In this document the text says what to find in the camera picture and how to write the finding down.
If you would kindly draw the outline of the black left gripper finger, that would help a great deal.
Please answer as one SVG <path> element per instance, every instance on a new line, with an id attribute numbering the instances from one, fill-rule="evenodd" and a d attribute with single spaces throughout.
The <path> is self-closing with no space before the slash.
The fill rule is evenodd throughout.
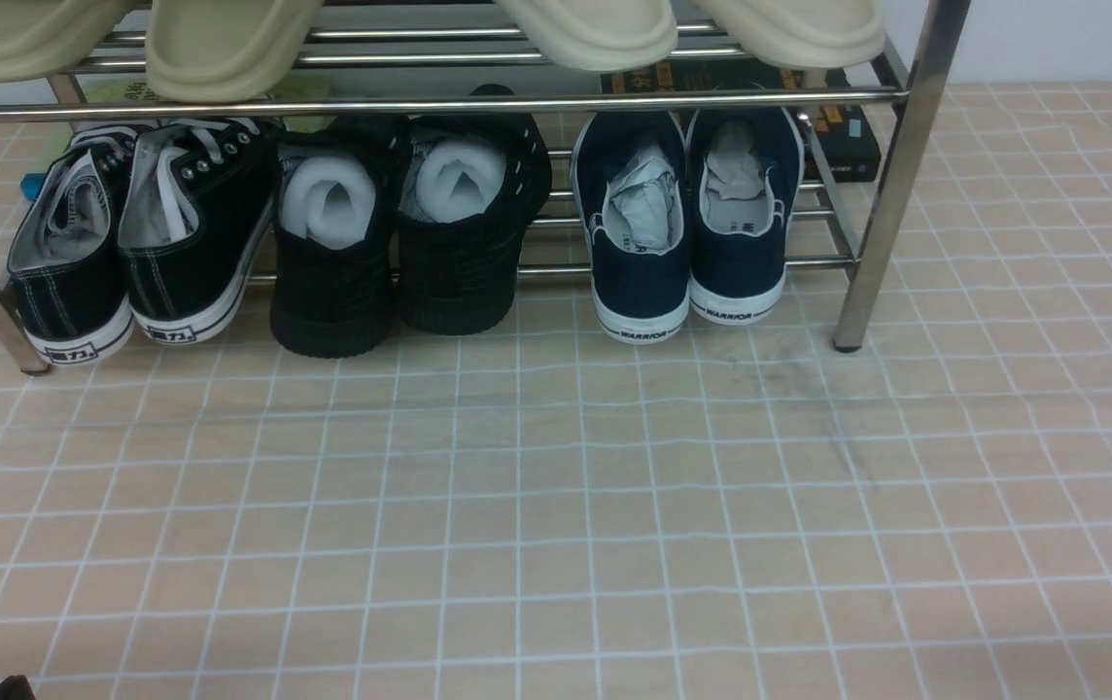
<path id="1" fill-rule="evenodd" d="M 34 691 L 26 676 L 9 676 L 0 682 L 0 700 L 34 700 Z"/>

